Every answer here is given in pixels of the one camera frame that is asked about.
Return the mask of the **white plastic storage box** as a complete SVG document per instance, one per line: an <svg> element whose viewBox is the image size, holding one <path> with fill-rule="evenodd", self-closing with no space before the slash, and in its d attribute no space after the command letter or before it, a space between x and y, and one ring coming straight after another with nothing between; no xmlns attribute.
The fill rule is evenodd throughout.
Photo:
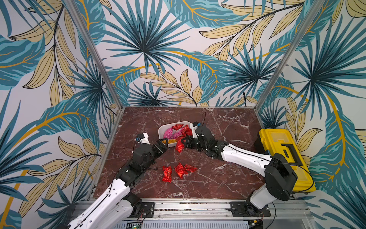
<svg viewBox="0 0 366 229"><path fill-rule="evenodd" d="M175 147L179 139L193 136L193 124L188 121L180 121L162 125L158 129L158 136L169 148Z"/></svg>

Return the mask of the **pink tea bag large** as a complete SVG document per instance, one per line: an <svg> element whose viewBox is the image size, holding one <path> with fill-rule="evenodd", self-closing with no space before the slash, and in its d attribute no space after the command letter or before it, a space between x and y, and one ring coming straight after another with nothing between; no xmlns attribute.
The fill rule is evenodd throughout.
<svg viewBox="0 0 366 229"><path fill-rule="evenodd" d="M163 138L173 139L174 130L172 128L168 128L163 135Z"/></svg>

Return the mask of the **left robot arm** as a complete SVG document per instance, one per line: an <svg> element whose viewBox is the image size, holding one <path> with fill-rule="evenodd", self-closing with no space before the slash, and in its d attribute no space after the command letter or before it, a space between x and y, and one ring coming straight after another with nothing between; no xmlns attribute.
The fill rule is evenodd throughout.
<svg viewBox="0 0 366 229"><path fill-rule="evenodd" d="M70 223L58 225L58 229L111 229L131 215L138 216L142 200L132 193L132 189L157 158L168 150L169 140L159 139L151 145L145 137L136 139L136 142L132 158L119 169L104 193Z"/></svg>

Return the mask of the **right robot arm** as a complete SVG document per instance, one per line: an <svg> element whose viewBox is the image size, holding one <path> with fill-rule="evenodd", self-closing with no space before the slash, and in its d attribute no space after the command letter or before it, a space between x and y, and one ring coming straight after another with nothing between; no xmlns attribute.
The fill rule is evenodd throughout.
<svg viewBox="0 0 366 229"><path fill-rule="evenodd" d="M211 131L198 128L193 136L178 141L185 148L204 152L212 159L234 163L250 169L265 178L265 183L253 191L242 207L244 213L254 215L275 200L288 201L297 182L297 174L286 158L275 153L254 153L224 141L215 140Z"/></svg>

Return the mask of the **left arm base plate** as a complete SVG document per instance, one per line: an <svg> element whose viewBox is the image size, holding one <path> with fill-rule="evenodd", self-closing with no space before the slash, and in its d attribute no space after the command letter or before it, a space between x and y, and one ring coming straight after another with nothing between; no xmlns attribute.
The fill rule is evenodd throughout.
<svg viewBox="0 0 366 229"><path fill-rule="evenodd" d="M154 216L155 202L142 202L133 207L131 215L128 219L132 218L153 218Z"/></svg>

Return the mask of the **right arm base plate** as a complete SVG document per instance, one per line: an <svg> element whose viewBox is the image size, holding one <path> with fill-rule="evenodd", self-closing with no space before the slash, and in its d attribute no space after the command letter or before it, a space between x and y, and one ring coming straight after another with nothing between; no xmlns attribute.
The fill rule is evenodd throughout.
<svg viewBox="0 0 366 229"><path fill-rule="evenodd" d="M232 201L230 204L230 211L233 217L270 217L271 213L269 207L265 205L264 208L258 209L249 202Z"/></svg>

